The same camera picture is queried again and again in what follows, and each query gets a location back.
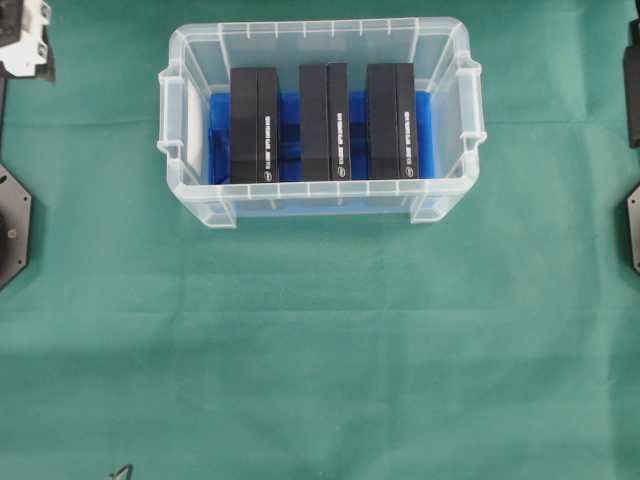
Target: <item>clear plastic bin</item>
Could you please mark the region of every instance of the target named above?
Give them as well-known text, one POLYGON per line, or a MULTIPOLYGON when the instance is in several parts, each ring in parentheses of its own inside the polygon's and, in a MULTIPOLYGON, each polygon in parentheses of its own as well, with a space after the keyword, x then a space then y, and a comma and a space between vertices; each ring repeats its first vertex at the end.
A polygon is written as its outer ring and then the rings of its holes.
POLYGON ((478 146, 487 138, 481 71, 466 28, 453 18, 183 26, 159 75, 167 183, 211 228, 280 215, 406 212, 411 223, 438 221, 478 179, 478 146), (325 62, 348 63, 351 91, 365 89, 369 63, 414 63, 416 89, 431 93, 435 178, 209 185, 210 97, 229 91, 230 68, 275 66, 280 90, 295 91, 300 64, 325 62))

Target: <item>black rectangular block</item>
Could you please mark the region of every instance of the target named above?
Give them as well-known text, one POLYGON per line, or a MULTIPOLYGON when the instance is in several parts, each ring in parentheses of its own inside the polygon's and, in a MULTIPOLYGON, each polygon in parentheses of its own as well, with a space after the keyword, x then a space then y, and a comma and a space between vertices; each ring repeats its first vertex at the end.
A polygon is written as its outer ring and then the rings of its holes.
POLYGON ((279 180, 278 75, 275 68, 258 72, 258 183, 279 180))
POLYGON ((398 178, 395 64, 367 66, 369 179, 398 178))
POLYGON ((256 183, 258 69, 231 69, 231 183, 256 183))
POLYGON ((300 155, 302 180, 331 178, 327 68, 325 64, 300 65, 300 155))
POLYGON ((401 179, 420 178, 416 87, 412 63, 396 64, 396 104, 398 106, 398 173, 401 179))
POLYGON ((331 180, 351 180, 347 64, 327 65, 331 180))

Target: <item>blue foam insert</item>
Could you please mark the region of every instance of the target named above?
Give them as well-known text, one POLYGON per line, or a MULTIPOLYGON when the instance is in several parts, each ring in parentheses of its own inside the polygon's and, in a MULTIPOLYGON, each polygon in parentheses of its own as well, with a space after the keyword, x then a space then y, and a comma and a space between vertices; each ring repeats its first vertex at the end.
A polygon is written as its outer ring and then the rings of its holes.
MULTIPOLYGON (((209 126, 209 183, 229 182, 229 103, 228 93, 211 96, 209 126)), ((352 92, 349 95, 351 116, 351 166, 354 180, 367 180, 367 94, 352 92)), ((418 154, 420 178, 435 176, 433 132, 431 128, 431 95, 416 93, 418 120, 418 154)), ((300 94, 280 94, 280 181, 299 182, 300 162, 300 94)))

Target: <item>black metal bracket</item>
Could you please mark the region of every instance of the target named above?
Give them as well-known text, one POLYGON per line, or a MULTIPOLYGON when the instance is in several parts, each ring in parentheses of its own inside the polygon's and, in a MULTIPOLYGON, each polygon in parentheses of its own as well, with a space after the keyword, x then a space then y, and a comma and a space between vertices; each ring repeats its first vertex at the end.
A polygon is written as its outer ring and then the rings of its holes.
MULTIPOLYGON (((0 145, 7 80, 0 78, 0 145)), ((0 290, 29 262, 31 194, 0 163, 0 290)))

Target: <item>green tablecloth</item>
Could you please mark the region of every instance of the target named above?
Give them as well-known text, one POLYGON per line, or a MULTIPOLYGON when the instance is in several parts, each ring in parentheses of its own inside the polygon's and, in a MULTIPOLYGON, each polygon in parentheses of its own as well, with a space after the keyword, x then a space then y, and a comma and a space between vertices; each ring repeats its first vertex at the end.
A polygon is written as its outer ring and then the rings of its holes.
POLYGON ((0 294, 0 476, 640 477, 624 198, 632 0, 53 2, 58 81, 9 85, 35 197, 0 294), (455 16, 481 176, 444 221, 243 220, 166 186, 157 73, 192 22, 455 16))

